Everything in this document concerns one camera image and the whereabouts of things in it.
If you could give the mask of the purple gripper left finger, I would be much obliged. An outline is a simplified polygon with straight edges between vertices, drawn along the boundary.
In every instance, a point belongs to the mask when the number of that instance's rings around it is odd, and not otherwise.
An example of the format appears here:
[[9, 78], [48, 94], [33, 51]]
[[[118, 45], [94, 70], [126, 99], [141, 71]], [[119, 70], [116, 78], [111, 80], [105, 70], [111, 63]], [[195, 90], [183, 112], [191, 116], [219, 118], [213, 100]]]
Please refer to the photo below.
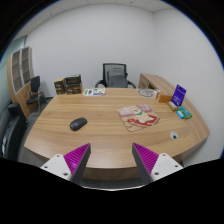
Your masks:
[[82, 178], [90, 154], [91, 145], [85, 144], [65, 155], [54, 155], [41, 168], [58, 177], [78, 184]]

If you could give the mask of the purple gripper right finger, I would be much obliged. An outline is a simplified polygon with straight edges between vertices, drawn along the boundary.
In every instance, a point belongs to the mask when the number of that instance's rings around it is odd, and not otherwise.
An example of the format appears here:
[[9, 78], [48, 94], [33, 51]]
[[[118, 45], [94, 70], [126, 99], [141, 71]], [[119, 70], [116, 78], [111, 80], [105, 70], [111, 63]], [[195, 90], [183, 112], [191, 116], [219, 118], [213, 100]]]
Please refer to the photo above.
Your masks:
[[144, 184], [149, 184], [182, 169], [182, 166], [167, 153], [157, 154], [137, 143], [132, 144], [132, 154]]

